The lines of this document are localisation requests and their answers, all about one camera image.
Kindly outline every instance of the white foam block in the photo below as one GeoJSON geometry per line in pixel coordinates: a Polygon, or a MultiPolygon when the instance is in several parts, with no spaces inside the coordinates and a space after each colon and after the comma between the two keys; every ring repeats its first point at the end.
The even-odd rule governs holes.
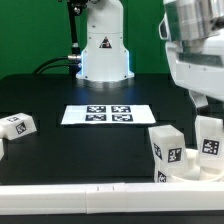
{"type": "Polygon", "coordinates": [[[4,148],[3,148],[3,141],[0,139],[0,161],[4,156],[4,148]]]}
{"type": "Polygon", "coordinates": [[[149,128],[156,166],[166,176],[188,170],[184,135],[171,125],[149,128]]]}
{"type": "Polygon", "coordinates": [[[223,121],[197,116],[195,129],[200,166],[224,170],[223,121]]]}
{"type": "Polygon", "coordinates": [[[20,113],[0,119],[0,126],[4,130],[4,138],[13,140],[36,131],[31,116],[20,113]]]}
{"type": "Polygon", "coordinates": [[[126,212],[125,184],[88,185],[87,213],[126,212]]]}
{"type": "Polygon", "coordinates": [[[86,213],[86,185],[0,187],[0,215],[86,213]]]}
{"type": "Polygon", "coordinates": [[[67,106],[63,125],[72,124],[152,124],[155,118],[148,105],[67,106]]]}

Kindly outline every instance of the white paper sheet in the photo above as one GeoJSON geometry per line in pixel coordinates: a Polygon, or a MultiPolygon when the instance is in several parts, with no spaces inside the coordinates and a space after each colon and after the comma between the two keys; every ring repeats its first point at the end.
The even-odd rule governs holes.
{"type": "Polygon", "coordinates": [[[67,106],[62,125],[71,124],[153,124],[148,105],[67,106]]]}

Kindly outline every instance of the black tabletop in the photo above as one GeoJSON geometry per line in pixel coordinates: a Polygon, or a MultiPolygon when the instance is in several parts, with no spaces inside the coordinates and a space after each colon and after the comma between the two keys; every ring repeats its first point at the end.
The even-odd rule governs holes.
{"type": "MultiPolygon", "coordinates": [[[[139,74],[132,86],[111,90],[78,86],[68,75],[11,75],[0,81],[0,118],[29,114],[38,131],[4,141],[1,184],[153,182],[149,125],[60,124],[67,105],[96,104],[149,105],[157,121],[154,126],[173,125],[184,133],[187,147],[195,147],[195,110],[188,92],[176,87],[169,75],[139,74]]],[[[61,223],[63,220],[81,224],[150,220],[179,223],[183,217],[184,223],[210,223],[204,215],[197,212],[181,213],[181,216],[180,213],[20,216],[15,223],[61,223]]],[[[1,219],[4,223],[15,220],[6,216],[1,219]]]]}

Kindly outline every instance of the white block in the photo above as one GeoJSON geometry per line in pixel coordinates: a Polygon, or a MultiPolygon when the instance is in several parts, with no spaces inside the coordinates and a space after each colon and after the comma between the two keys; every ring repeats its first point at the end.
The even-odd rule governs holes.
{"type": "Polygon", "coordinates": [[[166,176],[188,169],[184,135],[171,125],[149,128],[156,166],[166,176]]]}
{"type": "Polygon", "coordinates": [[[88,185],[87,213],[126,212],[125,184],[88,185]]]}
{"type": "Polygon", "coordinates": [[[0,126],[4,130],[3,137],[9,140],[13,140],[36,131],[33,118],[22,113],[0,119],[0,126]]]}
{"type": "Polygon", "coordinates": [[[0,139],[0,161],[4,156],[4,148],[3,148],[3,141],[0,139]]]}
{"type": "Polygon", "coordinates": [[[197,116],[195,129],[200,166],[224,170],[223,121],[197,116]]]}

